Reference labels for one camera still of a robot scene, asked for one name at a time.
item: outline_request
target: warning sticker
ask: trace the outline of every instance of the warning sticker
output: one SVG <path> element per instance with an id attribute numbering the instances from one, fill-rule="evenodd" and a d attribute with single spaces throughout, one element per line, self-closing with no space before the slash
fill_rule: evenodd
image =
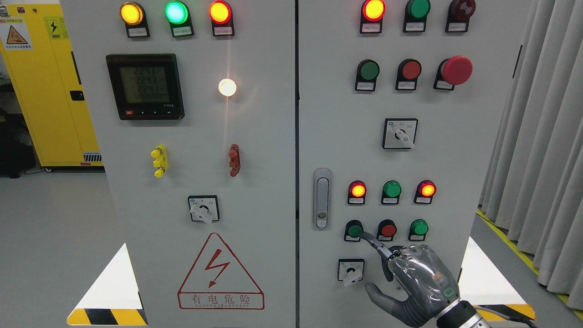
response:
<path id="1" fill-rule="evenodd" d="M 0 19 L 0 38 L 6 50 L 33 49 L 29 29 L 22 17 Z"/>
<path id="2" fill-rule="evenodd" d="M 44 21 L 47 23 L 48 35 L 53 40 L 66 40 L 69 38 L 69 32 L 65 25 L 65 18 L 63 17 L 45 17 Z"/>
<path id="3" fill-rule="evenodd" d="M 182 286 L 181 309 L 263 310 L 263 291 L 218 233 L 206 239 Z"/>

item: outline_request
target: white curtain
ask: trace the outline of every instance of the white curtain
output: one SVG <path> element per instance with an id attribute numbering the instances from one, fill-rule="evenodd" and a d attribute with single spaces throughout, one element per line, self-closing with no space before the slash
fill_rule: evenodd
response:
<path id="1" fill-rule="evenodd" d="M 530 17 L 482 210 L 583 309 L 583 0 L 540 0 Z"/>

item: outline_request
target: yellow and black hazard stripe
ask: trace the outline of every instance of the yellow and black hazard stripe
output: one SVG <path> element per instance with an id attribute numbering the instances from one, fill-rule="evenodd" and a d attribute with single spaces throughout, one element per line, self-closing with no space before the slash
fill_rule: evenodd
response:
<path id="1" fill-rule="evenodd" d="M 476 214 L 478 214 L 478 216 L 480 216 L 482 218 L 482 220 L 484 220 L 484 222 L 496 233 L 496 235 L 498 235 L 498 237 L 500 237 L 500 239 L 502 239 L 502 241 L 504 241 L 504 243 L 506 243 L 506 245 L 508 245 L 508 247 L 510 247 L 510 249 L 512 251 L 514 251 L 514 253 L 516 253 L 516 255 L 518 255 L 518 257 L 520 257 L 520 259 L 529 268 L 531 268 L 531 270 L 536 275 L 539 275 L 539 269 L 532 264 L 532 261 L 528 258 L 528 256 L 526 256 L 523 252 L 518 250 L 516 245 L 512 241 L 510 241 L 510 239 L 508 239 L 508 237 L 506 237 L 506 234 L 504 232 L 502 232 L 497 226 L 495 226 L 492 223 L 492 221 L 490 219 L 488 219 L 488 217 L 486 217 L 486 214 L 484 214 L 484 212 L 482 212 L 480 209 L 478 209 L 476 211 Z M 563 303 L 567 304 L 567 301 L 569 300 L 569 296 L 564 295 L 564 294 L 558 294 L 558 293 L 555 293 L 555 294 L 557 295 L 558 298 L 561 299 L 561 301 L 563 301 Z M 575 315 L 577 315 L 579 317 L 579 319 L 583 320 L 583 311 L 577 310 L 577 309 L 571 309 L 571 310 L 573 311 L 573 313 L 575 313 Z"/>
<path id="2" fill-rule="evenodd" d="M 67 323 L 147 326 L 143 309 L 75 309 L 67 318 Z"/>
<path id="3" fill-rule="evenodd" d="M 495 304 L 495 305 L 479 305 L 479 306 L 486 308 L 486 309 L 494 310 L 498 313 L 501 313 L 503 315 L 507 315 L 509 317 L 516 317 L 516 318 L 526 319 L 526 320 L 535 320 L 536 319 L 535 311 L 528 304 Z M 497 316 L 491 312 L 484 311 L 484 310 L 477 310 L 477 311 L 487 321 L 504 320 L 502 317 Z"/>

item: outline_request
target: white indicator light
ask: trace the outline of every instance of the white indicator light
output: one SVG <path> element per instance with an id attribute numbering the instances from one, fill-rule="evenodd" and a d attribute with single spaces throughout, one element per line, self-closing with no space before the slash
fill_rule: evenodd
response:
<path id="1" fill-rule="evenodd" d="M 219 82 L 219 92 L 225 97 L 230 97 L 237 91 L 237 84 L 231 79 L 222 79 Z"/>

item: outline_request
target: green indicator light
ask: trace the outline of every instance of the green indicator light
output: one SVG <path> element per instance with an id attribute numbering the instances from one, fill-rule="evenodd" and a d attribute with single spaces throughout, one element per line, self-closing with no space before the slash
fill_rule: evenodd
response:
<path id="1" fill-rule="evenodd" d="M 427 222 L 425 220 L 417 220 L 411 224 L 411 230 L 417 236 L 423 236 L 429 231 L 429 227 L 427 226 Z"/>
<path id="2" fill-rule="evenodd" d="M 372 61 L 365 63 L 360 68 L 360 76 L 362 76 L 365 80 L 373 80 L 378 76 L 378 72 L 378 65 Z"/>
<path id="3" fill-rule="evenodd" d="M 446 289 L 446 290 L 443 292 L 443 294 L 444 294 L 446 297 L 450 297 L 451 295 L 453 295 L 453 294 L 454 294 L 454 290 L 453 290 L 451 287 L 449 287 L 448 289 Z"/>
<path id="4" fill-rule="evenodd" d="M 359 233 L 361 233 L 362 231 L 363 231 L 363 228 L 361 228 L 358 225 L 353 225 L 350 228 L 348 228 L 348 235 L 352 238 L 358 238 Z"/>
<path id="5" fill-rule="evenodd" d="M 431 3 L 429 3 L 429 0 L 410 0 L 407 3 L 407 13 L 414 19 L 424 18 L 430 9 Z"/>
<path id="6" fill-rule="evenodd" d="M 387 197 L 398 197 L 401 194 L 401 185 L 396 181 L 389 181 L 385 183 L 382 191 L 387 195 Z"/>
<path id="7" fill-rule="evenodd" d="M 170 1 L 166 5 L 166 18 L 172 24 L 183 24 L 188 19 L 188 8 L 180 1 Z"/>

